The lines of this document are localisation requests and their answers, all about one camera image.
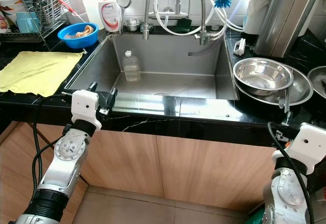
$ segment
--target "black countertop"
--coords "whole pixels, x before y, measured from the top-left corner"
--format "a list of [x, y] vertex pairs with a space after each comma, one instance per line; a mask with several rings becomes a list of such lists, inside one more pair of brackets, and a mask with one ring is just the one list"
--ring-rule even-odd
[[[61, 91], [72, 92], [64, 87], [88, 63], [105, 36], [105, 31], [99, 32], [99, 42], [86, 48], [88, 53], [62, 82], [56, 94]], [[233, 65], [241, 59], [255, 56], [251, 50], [250, 37], [246, 37], [248, 44], [241, 57], [232, 52], [234, 44], [240, 40], [241, 35], [227, 30], [226, 37]], [[68, 48], [57, 39], [56, 35], [50, 36], [47, 43], [51, 51], [82, 51]], [[43, 44], [3, 43], [0, 46], [0, 70], [23, 50], [47, 51]], [[325, 46], [310, 31], [307, 31], [303, 37], [298, 38], [287, 58], [278, 61], [307, 74], [314, 67], [326, 65], [325, 57]], [[105, 92], [99, 92], [99, 95], [102, 101], [108, 97], [108, 93]], [[234, 101], [118, 93], [110, 119], [102, 123], [102, 128], [270, 147], [271, 139], [266, 130], [266, 123], [281, 122], [285, 118], [283, 111], [278, 106], [262, 104], [241, 92], [239, 97], [239, 100]], [[33, 94], [0, 93], [0, 115], [3, 113], [11, 120], [32, 122], [39, 99], [40, 96]], [[294, 126], [308, 122], [326, 128], [324, 116], [326, 113], [315, 97], [302, 105], [291, 107], [291, 111], [294, 114], [291, 124]], [[65, 125], [70, 120], [70, 105], [52, 99], [42, 107], [38, 121]]]

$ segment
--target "kitchen sink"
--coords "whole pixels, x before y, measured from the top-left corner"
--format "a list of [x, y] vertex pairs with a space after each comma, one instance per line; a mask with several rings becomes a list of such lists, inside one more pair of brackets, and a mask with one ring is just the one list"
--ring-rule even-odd
[[[121, 61], [126, 50], [139, 59], [141, 80], [127, 82]], [[225, 39], [201, 46], [193, 36], [112, 34], [66, 88], [85, 89], [96, 81], [97, 91], [236, 100]]]

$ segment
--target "soap bottle label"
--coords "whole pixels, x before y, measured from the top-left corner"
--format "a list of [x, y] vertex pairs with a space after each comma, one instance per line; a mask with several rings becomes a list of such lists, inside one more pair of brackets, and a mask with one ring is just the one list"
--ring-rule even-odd
[[108, 27], [112, 29], [116, 29], [119, 25], [117, 19], [117, 9], [115, 8], [114, 4], [108, 3], [102, 6], [102, 16], [103, 20], [107, 24]]

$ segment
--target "stainless steel appliance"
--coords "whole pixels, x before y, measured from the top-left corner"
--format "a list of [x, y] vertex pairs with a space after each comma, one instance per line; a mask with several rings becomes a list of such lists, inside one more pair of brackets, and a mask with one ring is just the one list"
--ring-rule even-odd
[[271, 0], [255, 53], [271, 57], [287, 55], [315, 0]]

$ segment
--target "blue bowl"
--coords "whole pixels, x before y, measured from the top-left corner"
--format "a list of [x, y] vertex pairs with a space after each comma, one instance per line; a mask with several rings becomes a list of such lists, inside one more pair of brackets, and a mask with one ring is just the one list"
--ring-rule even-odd
[[[74, 36], [77, 32], [83, 32], [86, 25], [90, 25], [94, 32], [85, 37], [80, 38], [66, 38], [66, 35]], [[58, 32], [58, 37], [63, 40], [68, 47], [84, 48], [92, 46], [97, 41], [98, 26], [94, 23], [77, 23], [63, 28]]]

